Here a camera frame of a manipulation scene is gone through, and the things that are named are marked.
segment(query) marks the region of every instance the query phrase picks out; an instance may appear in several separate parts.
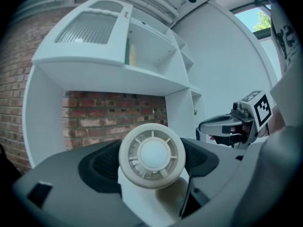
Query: frosted glass panel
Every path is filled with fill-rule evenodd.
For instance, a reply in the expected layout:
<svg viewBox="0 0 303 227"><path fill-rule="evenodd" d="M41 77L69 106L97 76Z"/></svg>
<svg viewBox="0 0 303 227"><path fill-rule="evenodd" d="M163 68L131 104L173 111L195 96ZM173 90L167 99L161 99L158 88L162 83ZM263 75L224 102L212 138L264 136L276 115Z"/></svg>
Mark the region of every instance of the frosted glass panel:
<svg viewBox="0 0 303 227"><path fill-rule="evenodd" d="M57 43L107 44L117 17L101 13L81 13L61 34Z"/></svg>
<svg viewBox="0 0 303 227"><path fill-rule="evenodd" d="M111 2L111 1L99 1L94 3L90 6L92 9L103 9L103 10L109 10L112 12L121 13L123 6L120 3L117 2Z"/></svg>

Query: white shelving unit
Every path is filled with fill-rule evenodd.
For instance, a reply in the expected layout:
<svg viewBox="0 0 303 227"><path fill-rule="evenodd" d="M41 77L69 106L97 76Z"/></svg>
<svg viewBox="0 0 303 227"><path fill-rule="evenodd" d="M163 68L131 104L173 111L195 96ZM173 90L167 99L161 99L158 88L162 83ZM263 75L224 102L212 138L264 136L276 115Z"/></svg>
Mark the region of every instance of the white shelving unit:
<svg viewBox="0 0 303 227"><path fill-rule="evenodd" d="M136 66L125 64L127 41L135 47ZM165 96L169 127L180 137L196 138L203 98L191 78L194 61L188 46L130 4L83 3L49 32L32 62L23 105L25 145L32 166L65 151L59 100L63 90ZM46 136L52 140L45 142Z"/></svg>

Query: white round object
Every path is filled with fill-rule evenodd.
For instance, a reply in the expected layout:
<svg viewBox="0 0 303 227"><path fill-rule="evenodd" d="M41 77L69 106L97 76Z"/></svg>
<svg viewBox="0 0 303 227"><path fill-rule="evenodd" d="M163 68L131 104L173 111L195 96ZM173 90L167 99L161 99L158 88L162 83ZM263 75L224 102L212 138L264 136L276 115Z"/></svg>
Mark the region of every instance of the white round object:
<svg viewBox="0 0 303 227"><path fill-rule="evenodd" d="M148 123L130 131L119 150L119 164L126 178L143 188L161 189L181 175L185 150L170 128Z"/></svg>

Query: red brick wall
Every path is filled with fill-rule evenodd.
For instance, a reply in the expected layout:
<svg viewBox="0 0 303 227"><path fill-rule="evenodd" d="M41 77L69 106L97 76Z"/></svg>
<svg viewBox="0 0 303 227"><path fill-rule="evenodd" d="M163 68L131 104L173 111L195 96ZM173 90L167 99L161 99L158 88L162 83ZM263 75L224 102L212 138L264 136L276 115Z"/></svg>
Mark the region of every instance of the red brick wall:
<svg viewBox="0 0 303 227"><path fill-rule="evenodd" d="M31 58L47 33L69 11L61 9L25 19L12 25L0 41L0 143L21 173L31 169L21 118ZM93 92L66 92L63 97L67 149L122 139L145 122L167 124L163 97Z"/></svg>

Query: tree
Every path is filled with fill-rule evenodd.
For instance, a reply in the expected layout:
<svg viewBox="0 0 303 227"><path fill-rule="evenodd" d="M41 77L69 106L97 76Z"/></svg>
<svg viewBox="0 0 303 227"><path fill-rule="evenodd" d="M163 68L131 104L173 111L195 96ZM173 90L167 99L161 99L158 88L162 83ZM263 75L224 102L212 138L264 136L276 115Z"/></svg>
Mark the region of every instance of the tree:
<svg viewBox="0 0 303 227"><path fill-rule="evenodd" d="M254 31L256 32L265 28L270 28L271 25L270 17L267 16L262 11L258 12L258 16L259 16L259 22L254 26Z"/></svg>

